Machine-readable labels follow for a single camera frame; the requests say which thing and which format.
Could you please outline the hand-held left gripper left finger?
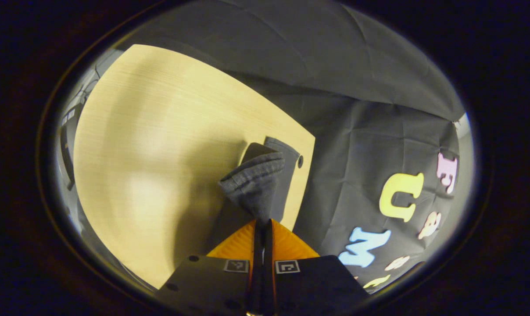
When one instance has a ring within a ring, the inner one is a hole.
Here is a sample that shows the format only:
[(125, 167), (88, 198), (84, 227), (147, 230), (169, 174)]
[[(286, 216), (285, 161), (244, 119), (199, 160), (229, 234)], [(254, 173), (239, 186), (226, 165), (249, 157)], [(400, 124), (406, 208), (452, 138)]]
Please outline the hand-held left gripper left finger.
[(181, 316), (251, 316), (261, 307), (262, 228), (256, 220), (207, 255), (189, 255), (155, 293)]

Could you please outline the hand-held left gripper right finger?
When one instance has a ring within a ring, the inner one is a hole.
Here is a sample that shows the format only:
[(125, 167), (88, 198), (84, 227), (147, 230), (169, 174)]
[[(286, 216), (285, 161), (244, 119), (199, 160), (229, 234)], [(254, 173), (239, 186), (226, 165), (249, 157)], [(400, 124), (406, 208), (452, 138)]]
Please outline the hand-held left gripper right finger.
[(344, 316), (367, 300), (336, 256), (320, 256), (277, 221), (265, 224), (263, 239), (265, 316)]

